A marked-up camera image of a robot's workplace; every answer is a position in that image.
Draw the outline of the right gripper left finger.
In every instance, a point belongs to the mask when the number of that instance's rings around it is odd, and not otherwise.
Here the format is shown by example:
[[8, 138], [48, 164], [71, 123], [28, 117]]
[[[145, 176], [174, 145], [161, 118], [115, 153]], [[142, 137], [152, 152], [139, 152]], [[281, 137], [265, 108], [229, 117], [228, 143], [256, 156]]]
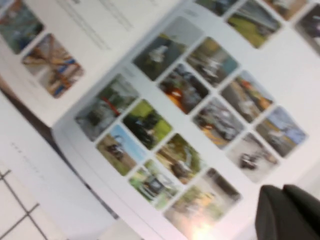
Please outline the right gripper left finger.
[[299, 240], [304, 222], [280, 188], [264, 185], [259, 192], [255, 230], [259, 240]]

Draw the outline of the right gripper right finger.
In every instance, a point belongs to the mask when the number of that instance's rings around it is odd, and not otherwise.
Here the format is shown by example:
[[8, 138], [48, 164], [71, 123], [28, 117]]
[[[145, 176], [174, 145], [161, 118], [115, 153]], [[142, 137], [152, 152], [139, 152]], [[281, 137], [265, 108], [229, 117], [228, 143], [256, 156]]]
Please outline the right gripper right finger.
[[308, 226], [320, 236], [320, 201], [302, 188], [286, 184], [283, 191], [302, 215]]

